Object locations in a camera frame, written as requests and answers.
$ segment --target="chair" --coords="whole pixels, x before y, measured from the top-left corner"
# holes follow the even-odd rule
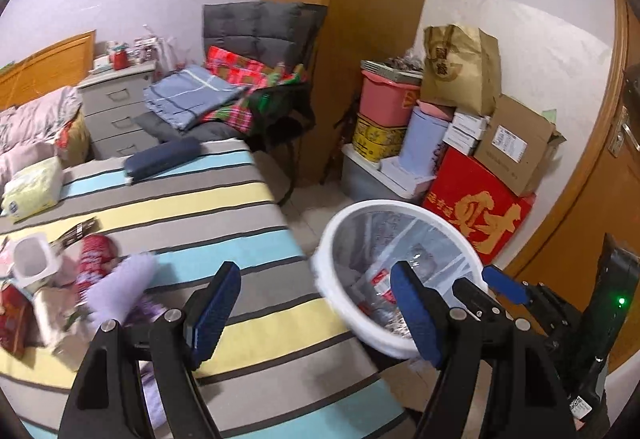
[[[303,64],[306,70],[312,71],[314,45],[324,22],[326,9],[322,5],[305,3],[239,2],[205,5],[205,54],[210,47],[216,46],[269,67],[284,63],[289,71],[296,65]],[[202,141],[236,136],[245,140],[251,152],[270,151],[285,145],[289,161],[289,169],[286,171],[290,183],[284,197],[278,202],[283,206],[289,200],[297,180],[293,142],[316,125],[316,116],[311,107],[311,73],[308,78],[304,83],[277,85],[255,91],[249,100],[254,120],[254,129],[249,136],[219,121],[203,123],[184,133],[178,133],[159,118],[153,118],[153,123],[143,122],[142,117],[147,117],[150,113],[136,118],[136,122],[161,142],[187,135]]]

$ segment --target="striped bedsheet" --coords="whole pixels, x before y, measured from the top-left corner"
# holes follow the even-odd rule
[[[127,186],[120,158],[66,171],[62,201],[0,237],[49,239],[90,216],[122,256],[154,251],[148,289],[181,307],[225,260],[242,289],[214,356],[195,373],[224,437],[404,439],[415,428],[360,344],[319,297],[300,248],[252,161],[228,140],[194,162]],[[37,346],[0,349],[0,388],[36,439],[56,437],[74,372]],[[171,437],[167,425],[156,431]]]

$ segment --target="screw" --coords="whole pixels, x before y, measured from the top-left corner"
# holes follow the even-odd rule
[[[453,307],[449,310],[449,316],[451,316],[453,320],[461,322],[462,320],[466,320],[466,311],[460,307]]]
[[[102,325],[100,325],[100,329],[102,329],[105,333],[108,333],[109,331],[112,331],[115,328],[116,328],[116,320],[107,320],[105,322],[102,322]]]
[[[515,324],[516,327],[521,331],[528,331],[531,328],[531,324],[529,323],[529,321],[525,320],[524,318],[518,318],[515,321]]]
[[[164,319],[168,322],[175,322],[179,320],[182,316],[182,311],[179,309],[169,309],[166,313],[164,313]]]

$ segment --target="gray drawer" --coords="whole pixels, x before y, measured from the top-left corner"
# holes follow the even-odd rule
[[[125,76],[80,89],[84,115],[145,101],[142,91],[151,83],[153,72]]]
[[[134,103],[89,115],[84,118],[84,122],[91,134],[91,139],[100,141],[140,130],[140,127],[133,122],[133,118],[145,112],[147,109],[144,103]]]
[[[155,137],[148,135],[144,130],[138,130],[94,142],[94,157],[107,159],[132,155],[157,144],[158,141]]]

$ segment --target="navy blue pouch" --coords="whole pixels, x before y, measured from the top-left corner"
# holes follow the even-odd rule
[[[200,156],[200,143],[194,137],[153,146],[133,154],[124,161],[124,171],[131,183],[137,183],[169,168],[193,161]]]

